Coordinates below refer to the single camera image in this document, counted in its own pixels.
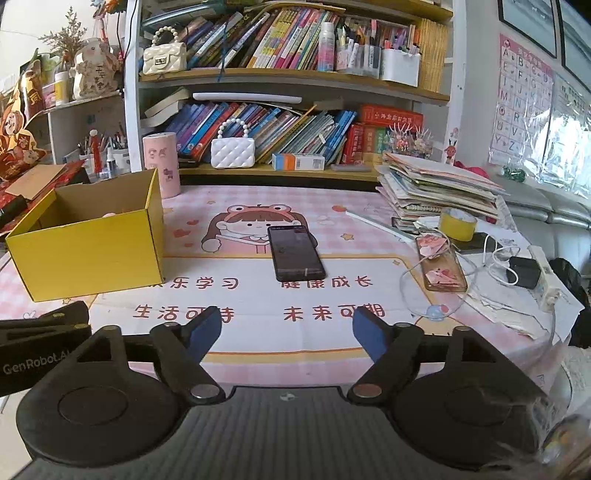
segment yellow tape roll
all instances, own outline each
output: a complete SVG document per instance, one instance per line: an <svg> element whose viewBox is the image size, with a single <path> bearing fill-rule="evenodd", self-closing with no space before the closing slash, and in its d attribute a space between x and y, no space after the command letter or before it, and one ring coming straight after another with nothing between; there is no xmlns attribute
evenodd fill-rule
<svg viewBox="0 0 591 480"><path fill-rule="evenodd" d="M444 208L439 216L439 230L449 238L469 242L476 230L476 218L459 208Z"/></svg>

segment white quilted handbag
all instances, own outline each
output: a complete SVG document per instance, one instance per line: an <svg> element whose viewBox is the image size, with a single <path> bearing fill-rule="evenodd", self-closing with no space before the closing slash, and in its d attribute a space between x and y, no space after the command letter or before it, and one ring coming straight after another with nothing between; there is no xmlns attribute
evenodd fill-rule
<svg viewBox="0 0 591 480"><path fill-rule="evenodd" d="M223 129L232 123L239 123L244 133L239 138L222 138ZM212 140L213 168L248 168L255 164L255 141L248 138L248 125L244 120L232 118L220 125L217 138Z"/></svg>
<svg viewBox="0 0 591 480"><path fill-rule="evenodd" d="M174 41L156 45L158 36L165 30L172 33ZM173 27L160 28L152 38L152 46L144 50L144 74L180 72L187 70L187 46L178 41L178 33Z"/></svg>

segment paper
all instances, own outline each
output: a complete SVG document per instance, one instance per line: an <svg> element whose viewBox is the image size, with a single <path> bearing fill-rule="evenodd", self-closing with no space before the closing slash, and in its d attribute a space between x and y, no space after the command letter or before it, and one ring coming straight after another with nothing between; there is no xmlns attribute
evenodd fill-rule
<svg viewBox="0 0 591 480"><path fill-rule="evenodd" d="M64 165L35 165L10 185L6 193L33 200L63 169Z"/></svg>

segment medicine box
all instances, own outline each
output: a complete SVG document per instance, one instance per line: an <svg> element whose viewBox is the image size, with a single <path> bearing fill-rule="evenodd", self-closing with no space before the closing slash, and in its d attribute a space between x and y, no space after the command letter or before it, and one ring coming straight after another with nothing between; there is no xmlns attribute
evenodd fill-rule
<svg viewBox="0 0 591 480"><path fill-rule="evenodd" d="M324 157L322 155L273 153L272 165L273 170L324 170Z"/></svg>

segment picture frame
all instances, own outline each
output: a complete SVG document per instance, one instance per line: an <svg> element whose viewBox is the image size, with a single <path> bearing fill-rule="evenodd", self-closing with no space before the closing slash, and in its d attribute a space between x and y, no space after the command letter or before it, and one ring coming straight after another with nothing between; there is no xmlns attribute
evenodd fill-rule
<svg viewBox="0 0 591 480"><path fill-rule="evenodd" d="M557 58L558 42L556 40L553 0L498 0L498 6L501 22L532 41L550 57ZM546 35L551 35L554 38L553 46L550 41L545 40Z"/></svg>

